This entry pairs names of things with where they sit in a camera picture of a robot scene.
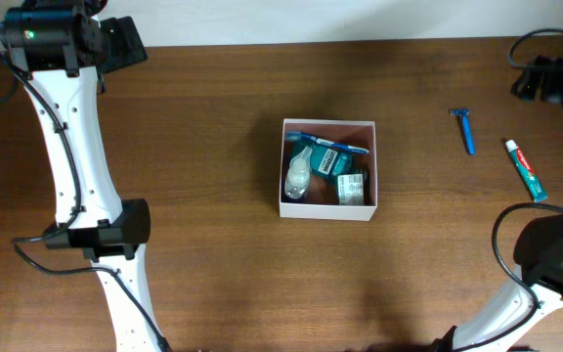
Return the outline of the blue disposable razor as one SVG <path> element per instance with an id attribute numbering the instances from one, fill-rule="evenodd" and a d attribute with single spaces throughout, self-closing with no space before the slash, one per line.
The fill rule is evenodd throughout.
<path id="1" fill-rule="evenodd" d="M 450 115 L 455 116 L 458 120 L 461 130 L 461 136 L 465 150 L 469 155 L 475 154 L 475 146 L 472 136 L 472 130 L 469 122 L 470 111 L 467 109 L 453 109 L 450 110 Z"/>

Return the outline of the green toothpaste tube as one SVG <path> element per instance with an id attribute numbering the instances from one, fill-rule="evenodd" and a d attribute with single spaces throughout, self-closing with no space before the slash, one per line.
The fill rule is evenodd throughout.
<path id="1" fill-rule="evenodd" d="M 527 188 L 531 199 L 534 202 L 547 200 L 547 192 L 541 184 L 540 178 L 525 158 L 520 147 L 514 140 L 507 140 L 505 143 L 507 153 L 512 160 L 521 180 Z"/>

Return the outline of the blue white toothbrush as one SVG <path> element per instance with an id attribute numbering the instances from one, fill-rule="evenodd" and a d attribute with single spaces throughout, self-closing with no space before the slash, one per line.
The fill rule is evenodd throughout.
<path id="1" fill-rule="evenodd" d="M 328 147 L 328 148 L 337 148 L 349 153 L 353 154 L 369 154 L 369 150 L 366 148 L 356 147 L 348 144 L 343 143 L 336 143 L 330 140 L 326 140 L 323 138 L 319 138 L 307 133 L 303 133 L 300 131 L 289 131 L 284 133 L 284 139 L 288 142 L 298 142 L 300 140 L 311 141 L 317 145 Z"/>

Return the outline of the clear spray bottle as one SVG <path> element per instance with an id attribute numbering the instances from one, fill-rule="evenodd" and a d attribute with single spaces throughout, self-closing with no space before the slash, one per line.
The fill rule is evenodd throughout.
<path id="1" fill-rule="evenodd" d="M 305 147 L 290 160 L 283 190 L 291 201 L 302 201 L 307 196 L 311 181 L 312 152 L 311 147 Z"/>

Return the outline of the green white soap box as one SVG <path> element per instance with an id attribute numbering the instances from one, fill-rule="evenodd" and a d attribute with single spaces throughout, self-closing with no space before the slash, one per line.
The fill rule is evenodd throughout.
<path id="1" fill-rule="evenodd" d="M 364 176 L 362 174 L 339 175 L 336 185 L 340 205 L 365 205 Z"/>

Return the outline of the teal mouthwash bottle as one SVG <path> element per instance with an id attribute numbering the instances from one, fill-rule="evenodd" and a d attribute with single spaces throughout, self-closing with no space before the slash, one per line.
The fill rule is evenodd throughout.
<path id="1" fill-rule="evenodd" d="M 328 148 L 316 143 L 300 141 L 293 144 L 289 159 L 296 157 L 306 147 L 312 150 L 310 167 L 313 175 L 319 176 L 330 183 L 336 183 L 340 175 L 361 174 L 368 178 L 368 170 L 361 167 L 354 154 L 335 148 Z"/>

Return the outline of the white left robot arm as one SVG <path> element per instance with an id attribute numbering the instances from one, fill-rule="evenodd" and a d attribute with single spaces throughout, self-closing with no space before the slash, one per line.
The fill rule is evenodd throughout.
<path id="1" fill-rule="evenodd" d="M 36 237 L 79 249 L 103 287 L 119 351 L 167 351 L 152 309 L 145 257 L 151 213 L 111 180 L 98 118 L 104 76 L 147 60 L 130 17 L 99 20 L 103 1 L 25 1 L 0 24 L 3 61 L 39 118 L 56 193 L 55 221 Z"/>

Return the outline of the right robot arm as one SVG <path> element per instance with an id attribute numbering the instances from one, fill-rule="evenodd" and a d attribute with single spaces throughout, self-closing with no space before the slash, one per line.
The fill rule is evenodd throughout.
<path id="1" fill-rule="evenodd" d="M 563 35 L 563 28 L 558 32 Z M 522 72 L 511 87 L 512 95 L 563 109 L 563 59 L 537 56 L 525 65 L 514 60 L 509 64 Z M 517 341 L 536 323 L 563 308 L 563 207 L 546 203 L 540 180 L 516 143 L 506 141 L 505 149 L 532 197 L 508 206 L 492 229 L 493 253 L 508 280 L 474 318 L 435 339 L 432 351 L 515 351 Z M 509 268 L 499 252 L 498 229 L 508 214 L 521 208 L 548 214 L 523 229 L 513 251 L 516 266 Z"/>

